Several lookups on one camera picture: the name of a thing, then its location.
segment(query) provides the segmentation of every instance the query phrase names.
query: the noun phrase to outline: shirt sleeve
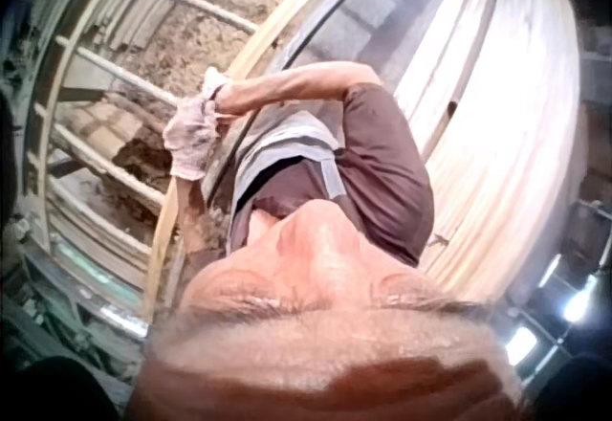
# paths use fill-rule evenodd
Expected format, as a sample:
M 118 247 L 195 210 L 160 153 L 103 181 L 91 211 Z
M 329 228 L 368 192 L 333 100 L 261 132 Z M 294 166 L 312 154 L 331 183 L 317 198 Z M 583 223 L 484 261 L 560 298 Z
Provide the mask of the shirt sleeve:
M 433 195 L 425 164 L 397 102 L 364 83 L 343 98 L 345 185 L 370 238 L 413 266 L 431 234 Z

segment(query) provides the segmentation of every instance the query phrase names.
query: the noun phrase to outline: light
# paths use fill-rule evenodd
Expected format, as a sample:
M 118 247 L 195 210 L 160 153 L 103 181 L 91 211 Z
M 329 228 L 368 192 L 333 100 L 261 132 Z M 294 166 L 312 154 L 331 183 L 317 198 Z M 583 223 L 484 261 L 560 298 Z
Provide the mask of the light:
M 575 294 L 572 299 L 565 305 L 563 317 L 569 322 L 577 322 L 586 313 L 586 307 L 591 299 L 591 293 L 597 284 L 597 279 L 594 276 L 589 276 L 586 280 L 584 288 Z
M 550 279 L 551 275 L 553 274 L 553 271 L 557 268 L 558 263 L 560 261 L 561 261 L 561 254 L 557 254 L 553 257 L 550 264 L 548 265 L 548 268 L 546 268 L 546 273 L 544 273 L 544 276 L 542 276 L 541 281 L 537 285 L 538 288 L 544 287 L 544 284 L 548 282 L 548 279 Z
M 508 362 L 511 366 L 517 365 L 532 352 L 532 349 L 537 344 L 536 335 L 529 328 L 518 327 L 513 338 L 506 344 L 506 352 L 508 353 Z
M 111 309 L 109 306 L 102 306 L 100 308 L 100 312 L 108 319 L 116 322 L 118 325 L 126 330 L 129 330 L 133 334 L 141 338 L 146 337 L 146 332 L 149 328 L 146 322 L 134 317 L 125 318 L 119 313 L 113 311 L 113 309 Z

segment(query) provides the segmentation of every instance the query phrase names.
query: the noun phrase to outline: brown t-shirt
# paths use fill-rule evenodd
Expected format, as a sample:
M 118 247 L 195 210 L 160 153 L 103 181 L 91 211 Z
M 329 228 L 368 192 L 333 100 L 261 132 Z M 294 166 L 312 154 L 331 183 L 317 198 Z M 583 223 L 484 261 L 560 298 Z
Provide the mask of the brown t-shirt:
M 335 199 L 372 243 L 417 266 L 433 226 L 433 194 L 404 114 L 381 86 L 359 84 L 343 98 L 345 148 L 336 164 L 347 196 Z M 293 158 L 263 171 L 239 202 L 233 249 L 246 244 L 252 211 L 284 218 L 311 199 L 328 199 L 318 163 Z

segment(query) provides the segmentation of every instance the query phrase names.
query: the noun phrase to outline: dirt ground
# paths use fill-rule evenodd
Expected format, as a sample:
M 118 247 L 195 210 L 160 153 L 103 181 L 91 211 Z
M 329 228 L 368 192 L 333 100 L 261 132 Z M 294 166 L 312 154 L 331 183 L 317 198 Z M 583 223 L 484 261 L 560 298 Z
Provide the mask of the dirt ground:
M 207 0 L 261 24 L 282 0 Z M 249 36 L 209 14 L 177 5 L 144 50 L 128 49 L 121 65 L 166 91 L 185 97 L 197 93 L 206 68 L 227 70 Z M 172 109 L 134 87 L 122 85 L 122 92 L 149 113 L 167 122 Z M 161 136 L 143 127 L 115 156 L 113 163 L 125 168 L 142 182 L 166 192 L 170 182 L 170 158 Z M 213 210 L 219 234 L 225 233 L 227 218 Z M 139 214 L 139 220 L 155 221 L 154 215 Z M 217 243 L 222 244 L 221 235 Z

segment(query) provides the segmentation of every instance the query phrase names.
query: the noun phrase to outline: nose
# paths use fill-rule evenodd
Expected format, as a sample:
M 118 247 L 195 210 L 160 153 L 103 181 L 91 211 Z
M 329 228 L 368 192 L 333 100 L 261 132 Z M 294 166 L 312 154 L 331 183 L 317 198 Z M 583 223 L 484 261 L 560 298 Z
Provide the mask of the nose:
M 315 294 L 334 308 L 368 302 L 372 267 L 361 257 L 362 236 L 339 206 L 310 201 L 283 223 L 277 250 L 299 295 Z

